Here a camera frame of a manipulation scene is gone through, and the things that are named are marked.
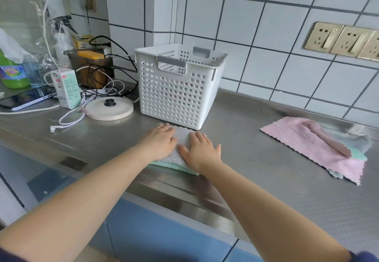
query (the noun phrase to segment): orange object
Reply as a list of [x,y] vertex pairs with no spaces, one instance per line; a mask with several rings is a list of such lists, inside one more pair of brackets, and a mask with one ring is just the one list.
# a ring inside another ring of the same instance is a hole
[[92,60],[104,59],[104,54],[96,53],[93,51],[78,51],[78,55]]

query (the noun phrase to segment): white plastic basket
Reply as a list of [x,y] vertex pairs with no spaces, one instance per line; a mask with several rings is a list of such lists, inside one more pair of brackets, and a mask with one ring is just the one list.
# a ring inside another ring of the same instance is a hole
[[135,52],[141,112],[201,129],[215,100],[227,54],[181,44]]

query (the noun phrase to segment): black spray nozzle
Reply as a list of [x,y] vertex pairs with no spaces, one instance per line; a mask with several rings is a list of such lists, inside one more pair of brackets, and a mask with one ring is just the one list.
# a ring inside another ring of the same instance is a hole
[[75,29],[72,27],[71,23],[69,20],[71,20],[72,17],[71,16],[60,16],[60,17],[56,17],[54,18],[54,22],[55,22],[55,30],[57,32],[60,32],[60,33],[63,33],[63,29],[61,28],[61,25],[65,25],[66,27],[70,28],[70,30],[72,30],[75,34],[78,34]]

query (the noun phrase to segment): white round kettle base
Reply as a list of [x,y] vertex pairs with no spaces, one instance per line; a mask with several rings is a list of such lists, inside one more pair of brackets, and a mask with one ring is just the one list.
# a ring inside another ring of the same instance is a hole
[[89,102],[85,109],[94,120],[119,120],[133,112],[133,103],[128,98],[104,97]]

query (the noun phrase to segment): hand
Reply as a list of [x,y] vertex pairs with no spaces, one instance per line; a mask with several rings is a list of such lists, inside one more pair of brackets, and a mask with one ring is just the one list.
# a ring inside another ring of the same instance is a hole
[[191,150],[185,145],[179,145],[180,154],[194,171],[204,174],[204,171],[221,163],[221,145],[213,147],[211,140],[201,132],[193,132],[191,137]]
[[160,123],[146,133],[135,148],[142,152],[149,163],[164,159],[176,147],[177,139],[173,137],[174,133],[175,128],[170,127],[168,123]]

